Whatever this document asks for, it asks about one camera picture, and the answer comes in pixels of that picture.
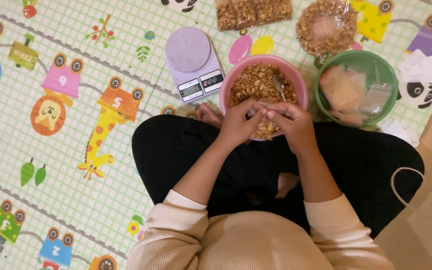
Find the foam play mat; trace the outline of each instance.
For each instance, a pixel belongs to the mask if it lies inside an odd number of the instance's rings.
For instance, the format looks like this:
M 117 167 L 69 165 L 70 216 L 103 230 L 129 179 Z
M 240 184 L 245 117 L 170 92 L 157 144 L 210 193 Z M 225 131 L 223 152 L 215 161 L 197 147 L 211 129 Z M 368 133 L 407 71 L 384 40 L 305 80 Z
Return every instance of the foam play mat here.
M 183 104 L 165 59 L 170 34 L 201 29 L 224 72 L 250 55 L 281 56 L 310 89 L 321 62 L 295 29 L 310 3 L 292 0 L 292 20 L 219 32 L 212 0 L 0 0 L 0 270 L 125 269 L 153 207 L 133 159 L 135 128 L 219 104 L 218 94 Z M 359 33 L 350 50 L 396 71 L 417 49 L 432 55 L 432 1 L 351 3 Z M 399 89 L 388 117 L 420 136 L 432 82 Z

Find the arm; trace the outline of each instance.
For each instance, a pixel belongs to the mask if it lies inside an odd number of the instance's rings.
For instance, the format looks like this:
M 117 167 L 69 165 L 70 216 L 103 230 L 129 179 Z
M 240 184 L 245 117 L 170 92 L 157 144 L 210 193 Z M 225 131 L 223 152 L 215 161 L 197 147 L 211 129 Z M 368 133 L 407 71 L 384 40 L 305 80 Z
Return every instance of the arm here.
M 310 236 L 335 269 L 394 269 L 383 251 L 369 237 L 346 196 L 339 190 L 321 153 L 308 112 L 290 104 L 269 111 L 296 155 L 304 194 Z
M 208 227 L 206 204 L 226 157 L 246 141 L 267 110 L 246 120 L 255 105 L 250 99 L 230 108 L 216 140 L 176 183 L 163 203 L 148 214 L 145 238 L 129 252 L 127 269 L 189 269 L 198 267 L 200 241 Z

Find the spoon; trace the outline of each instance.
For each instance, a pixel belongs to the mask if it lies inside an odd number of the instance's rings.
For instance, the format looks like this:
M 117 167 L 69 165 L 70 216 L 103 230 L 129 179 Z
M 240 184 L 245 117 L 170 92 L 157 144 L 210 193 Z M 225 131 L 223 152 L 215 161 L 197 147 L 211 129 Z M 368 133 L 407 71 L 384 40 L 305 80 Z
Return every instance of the spoon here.
M 276 91 L 281 93 L 281 96 L 283 97 L 283 101 L 286 102 L 286 97 L 284 96 L 284 80 L 279 75 L 273 76 L 273 86 Z

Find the black pants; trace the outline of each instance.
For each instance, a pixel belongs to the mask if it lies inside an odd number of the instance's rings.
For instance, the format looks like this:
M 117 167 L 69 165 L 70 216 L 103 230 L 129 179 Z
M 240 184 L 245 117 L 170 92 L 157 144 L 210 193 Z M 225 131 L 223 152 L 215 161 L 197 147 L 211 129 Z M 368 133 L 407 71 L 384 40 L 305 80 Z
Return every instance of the black pants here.
M 376 237 L 404 209 L 393 194 L 390 178 L 399 167 L 424 173 L 418 152 L 405 141 L 384 133 L 315 123 L 316 140 L 329 170 L 359 219 Z M 132 152 L 141 179 L 154 204 L 161 203 L 216 139 L 219 129 L 201 121 L 158 115 L 134 132 Z M 309 231 L 301 184 L 285 198 L 274 198 L 278 175 L 299 175 L 298 160 L 284 136 L 273 141 L 241 144 L 227 157 L 208 202 L 209 217 L 243 211 L 268 211 Z M 411 170 L 399 172 L 395 187 L 409 202 L 422 183 Z M 247 194 L 257 195 L 254 205 Z

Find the kitchen scale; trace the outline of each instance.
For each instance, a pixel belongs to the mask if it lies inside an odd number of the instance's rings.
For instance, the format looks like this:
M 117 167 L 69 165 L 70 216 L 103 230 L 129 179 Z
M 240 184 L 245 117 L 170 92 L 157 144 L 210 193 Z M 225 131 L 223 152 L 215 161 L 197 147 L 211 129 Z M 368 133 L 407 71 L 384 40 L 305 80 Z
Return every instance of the kitchen scale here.
M 223 69 L 213 44 L 198 28 L 186 26 L 169 36 L 166 61 L 183 103 L 202 99 L 221 89 Z

